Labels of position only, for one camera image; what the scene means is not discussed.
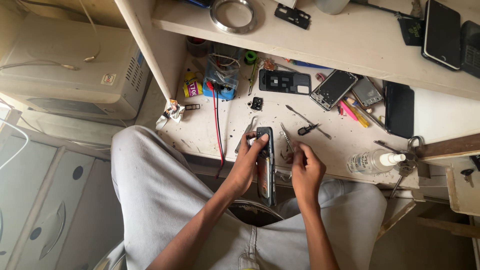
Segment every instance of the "hand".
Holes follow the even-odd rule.
[[[268,142],[268,134],[264,134],[250,147],[247,141],[255,137],[255,131],[242,135],[237,160],[230,174],[228,174],[228,177],[217,191],[217,193],[228,196],[232,202],[242,196],[250,187],[253,176],[257,173],[256,161],[258,152],[260,152]]]
[[[294,141],[292,165],[292,185],[299,207],[305,204],[318,204],[318,190],[325,175],[326,166],[315,155],[312,148]]]

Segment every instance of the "light gray pants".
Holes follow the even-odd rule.
[[[213,192],[177,150],[145,127],[117,133],[111,157],[123,212],[127,266],[143,270]],[[329,180],[320,186],[319,202],[340,268],[367,270],[386,207],[380,190],[372,184]],[[296,199],[277,211],[287,219],[262,228],[227,211],[211,231],[194,269],[309,269],[305,226]]]

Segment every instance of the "workbench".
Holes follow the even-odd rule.
[[[223,42],[263,52],[268,56],[275,55],[272,58],[283,64],[286,62],[279,57],[480,100],[480,79],[463,71],[449,71],[422,58],[419,47],[404,44],[398,21],[391,13],[370,7],[349,3],[340,14],[327,15],[318,10],[311,0],[299,0],[296,7],[312,17],[308,30],[304,30],[274,17],[277,2],[252,0],[257,10],[258,25],[244,35],[232,35],[212,23],[208,9],[172,0],[115,2],[164,96],[177,99],[182,105],[201,105],[199,110],[186,111],[179,124],[169,121],[160,131],[166,142],[175,145],[183,153],[220,158],[212,99],[205,96],[185,98],[181,90],[186,69],[196,70],[193,69],[186,50],[186,36]],[[472,20],[480,24],[478,1],[454,1],[449,2],[448,6],[461,14],[462,22]],[[318,85],[313,75],[319,70],[300,67],[294,69],[311,74],[312,87]],[[330,71],[321,72],[327,75]],[[242,72],[242,76],[249,77],[251,69]],[[287,166],[280,156],[280,153],[286,151],[286,142],[279,134],[281,121],[291,139],[300,139],[312,146],[327,165],[329,176],[374,184],[393,185],[397,181],[396,171],[379,175],[351,173],[346,162],[353,154],[379,148],[373,140],[383,140],[393,148],[406,149],[406,139],[388,135],[372,123],[370,127],[363,128],[348,116],[338,115],[335,109],[326,112],[307,96],[261,92],[258,90],[258,82],[255,82],[251,96],[247,96],[247,91],[247,80],[242,80],[236,98],[219,104],[220,129],[227,160],[235,160],[234,149],[241,134],[251,117],[258,115],[253,128],[273,128],[276,163],[279,166]],[[264,99],[263,110],[257,113],[246,105],[255,96]],[[307,126],[307,123],[288,111],[285,108],[287,104],[311,122],[320,123],[320,128],[329,133],[332,140],[315,130],[303,137],[298,136],[296,131]],[[374,110],[376,116],[384,114],[382,105],[376,106]],[[418,188],[416,170],[401,186]]]
[[[287,66],[300,73],[310,74],[312,77],[312,90],[320,84],[315,79],[317,72],[322,73],[326,77],[333,71],[333,69],[296,66],[274,55],[259,53],[259,56],[270,58],[273,62]],[[197,68],[192,64],[192,59],[191,55],[187,56],[183,67],[184,71],[187,71],[187,69],[197,71]],[[205,67],[206,58],[200,59],[199,62]],[[359,122],[347,116],[346,113],[339,115],[336,106],[330,111],[325,111],[311,100],[308,95],[260,91],[258,88],[258,70],[256,71],[252,94],[248,96],[249,82],[247,78],[252,73],[252,66],[243,65],[240,71],[240,76],[243,76],[243,78],[240,78],[239,89],[234,99],[228,101],[218,100],[221,140],[227,161],[235,161],[237,156],[235,148],[240,141],[240,137],[252,117],[256,115],[258,117],[253,121],[252,131],[259,126],[270,126],[273,129],[275,162],[277,166],[287,168],[291,166],[282,158],[282,156],[285,157],[291,151],[287,150],[287,142],[283,135],[280,134],[280,123],[283,123],[291,140],[299,140],[312,147],[317,156],[327,166],[327,177],[387,185],[393,185],[397,182],[399,176],[395,170],[389,173],[374,175],[351,173],[347,168],[347,160],[354,154],[381,148],[381,146],[373,142],[374,140],[381,140],[388,146],[396,149],[406,149],[406,139],[387,134],[370,120],[368,120],[370,122],[369,127],[364,128]],[[185,111],[180,123],[169,120],[159,131],[159,135],[165,142],[180,152],[220,159],[212,98],[204,95],[186,98],[182,84],[183,77],[178,82],[175,100],[183,106],[200,104],[200,109]],[[254,112],[248,105],[253,97],[263,98],[261,111]],[[329,140],[315,129],[304,136],[298,135],[297,130],[308,126],[308,124],[301,117],[289,111],[285,105],[290,105],[298,113],[302,113],[310,122],[314,124],[319,123],[320,129],[331,135],[332,139]],[[373,109],[374,116],[384,115],[385,107],[383,103],[377,104]],[[411,189],[418,188],[418,180],[418,174],[415,170],[402,181],[401,186]]]

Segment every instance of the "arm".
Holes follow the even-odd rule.
[[[295,142],[292,185],[305,223],[310,268],[339,270],[318,204],[318,190],[325,171],[325,164],[318,159],[310,146]]]
[[[256,140],[252,147],[244,134],[233,168],[217,192],[190,220],[172,241],[158,254],[147,270],[191,269],[211,230],[230,204],[247,191],[255,172],[255,161],[260,149],[268,142],[268,135]]]

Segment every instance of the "green solder spool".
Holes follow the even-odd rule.
[[[245,53],[245,58],[243,58],[243,61],[245,62],[245,64],[249,66],[255,64],[256,60],[257,60],[257,54],[252,50],[247,51]]]

